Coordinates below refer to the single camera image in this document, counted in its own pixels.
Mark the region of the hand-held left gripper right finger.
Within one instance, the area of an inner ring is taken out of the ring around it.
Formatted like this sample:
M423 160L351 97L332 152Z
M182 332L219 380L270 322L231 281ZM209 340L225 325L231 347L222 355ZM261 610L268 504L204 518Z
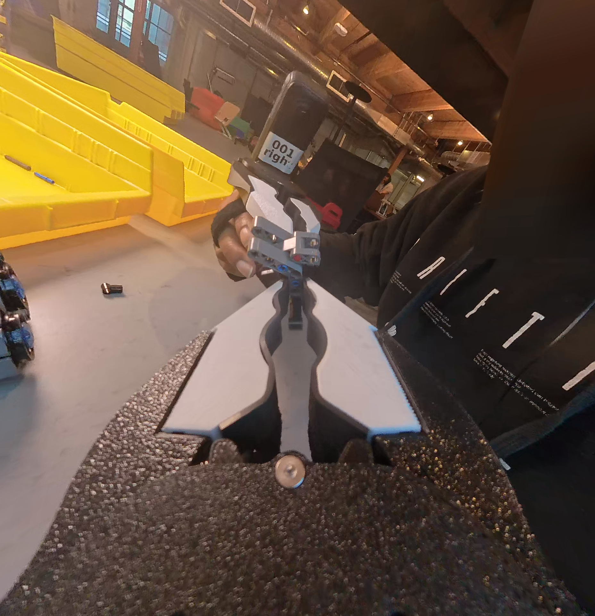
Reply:
M368 438L421 432L376 327L314 281L304 300L316 401Z

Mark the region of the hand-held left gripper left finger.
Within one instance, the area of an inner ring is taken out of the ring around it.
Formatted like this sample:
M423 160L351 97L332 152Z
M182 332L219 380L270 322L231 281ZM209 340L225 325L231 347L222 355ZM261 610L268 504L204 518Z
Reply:
M282 342L285 285L274 283L221 321L160 424L165 434L218 439L270 398Z

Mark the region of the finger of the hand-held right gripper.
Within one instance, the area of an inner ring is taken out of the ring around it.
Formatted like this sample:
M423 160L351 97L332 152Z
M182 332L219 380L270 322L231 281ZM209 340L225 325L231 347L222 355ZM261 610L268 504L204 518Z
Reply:
M320 235L321 223L318 214L313 211L309 203L296 197L290 198L291 233L304 232Z
M293 230L293 221L278 200L276 189L255 176L247 178L252 187L245 206L250 216L264 218L282 230Z

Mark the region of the dark grey brick beam assembly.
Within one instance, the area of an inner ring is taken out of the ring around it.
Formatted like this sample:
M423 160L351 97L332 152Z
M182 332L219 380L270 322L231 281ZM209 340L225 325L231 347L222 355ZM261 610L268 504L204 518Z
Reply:
M304 273L303 268L297 269L288 264L276 263L273 260L265 263L264 271L271 271L281 282L280 305L285 310L288 328L300 331L304 326L302 314L304 303Z

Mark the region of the grey motor block assembly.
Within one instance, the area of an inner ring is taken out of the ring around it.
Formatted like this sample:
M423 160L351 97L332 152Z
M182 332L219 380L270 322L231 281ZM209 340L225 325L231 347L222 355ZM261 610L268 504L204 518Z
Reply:
M33 361L30 321L24 287L0 251L0 381L16 378Z

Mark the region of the grey desk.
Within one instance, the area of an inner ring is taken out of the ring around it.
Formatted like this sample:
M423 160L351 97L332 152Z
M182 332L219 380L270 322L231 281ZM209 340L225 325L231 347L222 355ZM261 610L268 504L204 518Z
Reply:
M203 330L258 295L217 263L212 216L130 223L3 250L31 308L35 359L0 381L0 602L115 413ZM105 296L101 284L123 285Z

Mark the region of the person's right hand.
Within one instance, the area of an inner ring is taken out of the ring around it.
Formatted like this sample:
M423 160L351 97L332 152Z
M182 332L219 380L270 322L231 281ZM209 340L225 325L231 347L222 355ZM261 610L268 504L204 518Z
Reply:
M230 219L221 230L216 258L223 271L238 279L253 278L257 273L257 263L248 256L254 218L248 212Z

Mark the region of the black office chair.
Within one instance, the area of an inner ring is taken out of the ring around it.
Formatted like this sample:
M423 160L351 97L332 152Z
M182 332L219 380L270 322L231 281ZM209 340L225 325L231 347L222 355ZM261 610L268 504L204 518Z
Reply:
M325 139L297 175L296 184L315 204L332 203L339 207L340 222L336 229L345 232L386 173L384 167Z

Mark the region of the white framed ceiling vent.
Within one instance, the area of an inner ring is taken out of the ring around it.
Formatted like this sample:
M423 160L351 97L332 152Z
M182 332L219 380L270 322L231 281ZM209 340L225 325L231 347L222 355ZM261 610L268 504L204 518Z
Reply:
M332 70L329 77L327 78L326 88L330 90L339 99L348 103L352 100L352 96L347 89L346 83L347 80L343 78L340 73L337 73L336 71Z

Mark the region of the red beanbag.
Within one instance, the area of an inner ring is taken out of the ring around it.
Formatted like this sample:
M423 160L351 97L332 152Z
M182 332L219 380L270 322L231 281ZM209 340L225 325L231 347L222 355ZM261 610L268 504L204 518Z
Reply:
M188 113L200 121L210 123L224 104L224 99L205 88L193 88Z

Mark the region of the yellow plastic parts bin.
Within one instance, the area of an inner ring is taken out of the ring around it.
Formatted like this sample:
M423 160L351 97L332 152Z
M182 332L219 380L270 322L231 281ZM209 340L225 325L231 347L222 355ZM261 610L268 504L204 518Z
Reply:
M147 212L152 154L146 146L143 155L143 163L134 162L116 145L41 110L33 110L30 124L0 111L0 249L117 226Z
M162 123L185 116L185 96L161 79L89 36L52 17L56 64L90 86L105 90Z
M1 51L0 64L122 130L130 141L151 151L152 198L147 214L155 221L170 227L215 214L231 194L229 163L132 105L114 101L103 89Z

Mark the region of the person's black hoodie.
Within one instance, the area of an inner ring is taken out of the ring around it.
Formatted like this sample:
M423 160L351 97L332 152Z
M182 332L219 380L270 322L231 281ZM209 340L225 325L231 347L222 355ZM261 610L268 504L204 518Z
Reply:
M468 251L424 234L379 321L471 415L551 565L595 615L595 257Z

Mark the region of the dark framed window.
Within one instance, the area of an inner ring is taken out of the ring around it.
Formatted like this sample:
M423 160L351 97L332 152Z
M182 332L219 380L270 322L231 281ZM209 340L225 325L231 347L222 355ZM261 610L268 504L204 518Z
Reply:
M96 9L95 31L129 49L133 32L140 29L142 39L155 44L166 61L176 22L169 1L96 1Z

